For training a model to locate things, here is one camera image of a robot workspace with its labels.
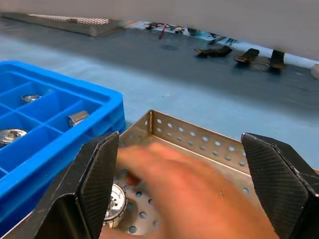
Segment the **metal tray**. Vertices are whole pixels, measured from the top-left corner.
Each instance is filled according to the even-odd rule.
[[[133,21],[111,20],[107,18],[49,16],[6,12],[1,13],[1,16],[91,36],[101,36],[111,33],[114,30],[133,23]]]
[[[151,142],[161,142],[198,160],[207,160],[242,191],[256,208],[263,211],[240,141],[157,111],[149,111],[121,135],[120,147],[144,146]],[[128,209],[118,229],[134,235],[151,232],[160,223],[160,218],[152,207],[150,194],[144,185],[127,186],[125,170],[118,169],[118,174],[117,180],[125,187],[129,198]]]

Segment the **finger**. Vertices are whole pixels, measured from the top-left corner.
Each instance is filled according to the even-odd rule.
[[[196,183],[198,174],[187,164],[163,160],[142,147],[119,149],[118,160],[144,180],[160,214],[167,219],[172,217],[176,205],[184,204],[193,193],[189,184],[195,184],[195,188],[201,185]]]
[[[138,185],[140,182],[141,182],[141,180],[140,180],[138,177],[134,176],[134,175],[131,174],[131,173],[128,173],[127,184],[128,184],[129,186],[136,186],[136,185]]]
[[[147,147],[147,150],[156,154],[163,160],[173,160],[189,164],[193,169],[197,170],[198,173],[212,180],[214,184],[224,180],[223,176],[216,169],[214,169],[212,165],[206,161],[203,161],[201,158],[187,156],[175,149],[167,147],[162,143],[152,143]]]

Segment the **human hand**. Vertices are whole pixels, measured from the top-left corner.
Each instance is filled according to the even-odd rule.
[[[278,239],[258,211],[214,168],[160,143],[119,149],[121,167],[142,179],[161,217],[146,239]],[[100,239],[132,239],[103,227]]]

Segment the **white wall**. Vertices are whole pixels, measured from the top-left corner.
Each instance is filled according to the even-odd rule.
[[[0,11],[181,24],[319,60],[318,0],[2,0]]]

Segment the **metal cylinder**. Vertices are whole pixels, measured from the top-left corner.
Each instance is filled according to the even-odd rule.
[[[19,128],[6,128],[0,130],[0,148],[14,142],[27,134],[27,131]]]
[[[104,226],[115,228],[124,218],[128,204],[127,194],[119,184],[113,183],[109,207],[104,218]]]
[[[76,126],[77,124],[85,120],[88,116],[89,116],[89,113],[87,113],[86,111],[80,111],[78,113],[70,115],[69,116],[70,127]]]
[[[28,104],[30,102],[36,101],[39,98],[41,98],[41,96],[39,96],[39,95],[22,96],[22,103],[23,104]]]

